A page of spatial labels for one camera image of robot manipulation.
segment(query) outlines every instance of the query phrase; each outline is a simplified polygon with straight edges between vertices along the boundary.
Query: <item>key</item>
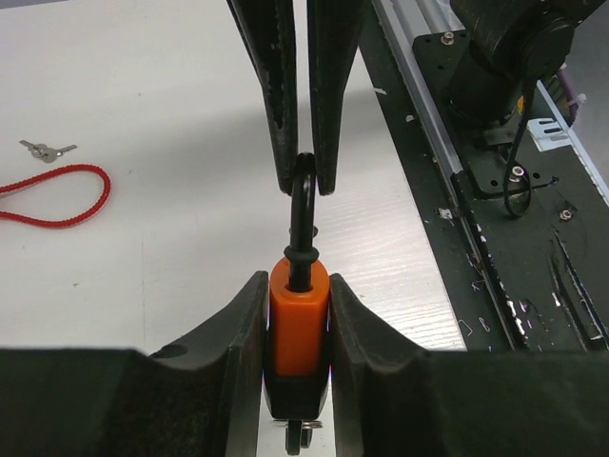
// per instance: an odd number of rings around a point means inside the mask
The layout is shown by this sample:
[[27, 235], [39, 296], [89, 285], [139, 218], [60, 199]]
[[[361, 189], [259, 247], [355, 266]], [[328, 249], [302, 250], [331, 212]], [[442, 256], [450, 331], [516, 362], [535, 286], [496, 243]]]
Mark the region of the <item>key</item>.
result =
[[61, 149], [46, 148], [45, 150], [43, 150], [40, 159], [42, 159], [44, 163], [50, 164], [51, 162], [57, 160], [58, 157], [64, 155], [66, 152], [76, 148], [78, 148], [76, 145], [66, 146], [65, 148]]
[[29, 152], [31, 152], [31, 155], [33, 157], [35, 157], [36, 159], [42, 159], [42, 156], [45, 153], [45, 151], [47, 149], [49, 149], [49, 147], [43, 143], [34, 145], [33, 143], [30, 143], [29, 141], [26, 141], [26, 140], [21, 140], [19, 142], [19, 144], [28, 148]]

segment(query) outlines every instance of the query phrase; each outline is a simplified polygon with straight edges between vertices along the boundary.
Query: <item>cable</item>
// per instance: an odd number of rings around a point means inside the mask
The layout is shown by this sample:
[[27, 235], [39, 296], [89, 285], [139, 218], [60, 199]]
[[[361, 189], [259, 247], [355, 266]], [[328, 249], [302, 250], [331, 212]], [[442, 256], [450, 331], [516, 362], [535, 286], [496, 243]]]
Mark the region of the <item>cable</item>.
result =
[[102, 195], [99, 197], [95, 205], [93, 205], [90, 209], [86, 210], [82, 214], [70, 217], [69, 219], [63, 221], [47, 221], [44, 219], [37, 219], [35, 217], [25, 216], [23, 214], [16, 214], [14, 212], [0, 211], [0, 219], [21, 222], [23, 224], [30, 224], [32, 226], [42, 227], [45, 229], [65, 229], [67, 227], [75, 226], [76, 224], [80, 224], [81, 222], [86, 221], [89, 217], [94, 215], [102, 208], [102, 206], [106, 203], [108, 197], [110, 196], [111, 182], [108, 174], [94, 165], [68, 165], [59, 169], [53, 169], [51, 171], [47, 171], [46, 173], [42, 173], [37, 176], [32, 176], [28, 179], [24, 179], [23, 181], [20, 181], [18, 183], [0, 187], [0, 194], [13, 192], [15, 190], [23, 188], [28, 188], [29, 186], [34, 186], [36, 184], [42, 183], [43, 181], [47, 181], [48, 179], [61, 176], [62, 174], [74, 173], [77, 171], [88, 171], [91, 173], [95, 173], [100, 178], [102, 178], [102, 181], [104, 182], [104, 189], [102, 190]]
[[526, 200], [524, 201], [524, 208], [522, 209], [522, 211], [515, 211], [512, 208], [512, 202], [510, 201], [509, 185], [510, 177], [512, 176], [512, 169], [516, 165], [518, 149], [521, 146], [522, 137], [524, 136], [528, 122], [531, 119], [531, 113], [533, 111], [533, 99], [535, 98], [535, 89], [535, 80], [524, 83], [524, 99], [521, 122], [518, 126], [516, 137], [514, 138], [514, 143], [512, 143], [512, 148], [510, 149], [510, 152], [508, 154], [505, 164], [505, 175], [503, 176], [503, 202], [505, 204], [505, 209], [507, 209], [507, 212], [514, 218], [522, 217], [524, 214], [526, 214], [526, 212], [529, 210], [529, 207], [531, 206], [533, 190], [531, 187], [531, 180], [526, 169], [524, 170], [524, 176], [522, 176], [521, 178], [521, 180], [526, 184], [527, 187]]

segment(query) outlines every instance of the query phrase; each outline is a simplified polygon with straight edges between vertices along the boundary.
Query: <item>gray floor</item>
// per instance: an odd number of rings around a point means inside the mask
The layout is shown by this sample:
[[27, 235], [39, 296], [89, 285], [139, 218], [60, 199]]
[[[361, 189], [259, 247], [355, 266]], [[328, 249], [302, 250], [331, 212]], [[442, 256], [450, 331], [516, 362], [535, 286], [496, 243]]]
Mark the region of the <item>gray floor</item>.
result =
[[580, 109], [575, 131], [588, 154], [609, 182], [609, 3], [604, 4], [576, 33], [567, 59], [568, 74], [578, 93], [588, 100]]

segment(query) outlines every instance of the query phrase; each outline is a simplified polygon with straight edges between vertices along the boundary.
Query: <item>metal bolt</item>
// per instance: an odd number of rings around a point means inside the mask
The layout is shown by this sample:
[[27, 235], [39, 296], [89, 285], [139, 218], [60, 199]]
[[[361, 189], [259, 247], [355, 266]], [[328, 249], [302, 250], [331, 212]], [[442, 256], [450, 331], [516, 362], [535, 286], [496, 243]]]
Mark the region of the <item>metal bolt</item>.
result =
[[443, 45], [451, 46], [455, 44], [455, 34], [452, 31], [445, 33], [440, 39]]
[[573, 213], [568, 209], [561, 211], [560, 219], [561, 219], [561, 221], [569, 222], [571, 219], [573, 219]]
[[510, 176], [510, 181], [513, 183], [519, 183], [524, 176], [524, 168], [516, 165], [512, 168], [512, 175]]

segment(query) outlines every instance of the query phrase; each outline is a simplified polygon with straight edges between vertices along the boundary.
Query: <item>black cable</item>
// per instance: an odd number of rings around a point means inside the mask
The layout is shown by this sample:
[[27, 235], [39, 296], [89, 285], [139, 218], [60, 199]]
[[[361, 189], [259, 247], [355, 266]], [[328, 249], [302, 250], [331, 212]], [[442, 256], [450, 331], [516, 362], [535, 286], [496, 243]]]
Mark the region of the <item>black cable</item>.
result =
[[505, 175], [503, 176], [503, 202], [505, 204], [505, 209], [507, 212], [514, 218], [522, 217], [529, 210], [531, 206], [531, 199], [533, 194], [533, 189], [531, 186], [531, 179], [529, 178], [529, 174], [524, 170], [524, 175], [521, 178], [521, 182], [524, 182], [526, 185], [526, 200], [524, 200], [523, 208], [520, 211], [516, 211], [512, 207], [512, 202], [510, 199], [510, 177], [512, 176], [512, 169], [516, 165], [516, 157], [518, 155], [518, 149], [521, 146], [522, 138], [526, 132], [526, 126], [531, 119], [531, 114], [533, 111], [533, 99], [535, 98], [535, 89], [537, 83], [536, 81], [530, 81], [524, 83], [524, 97], [523, 97], [523, 107], [522, 107], [522, 115], [521, 122], [518, 126], [518, 130], [516, 132], [516, 137], [514, 138], [514, 142], [512, 143], [512, 148], [507, 156], [506, 164], [505, 164]]

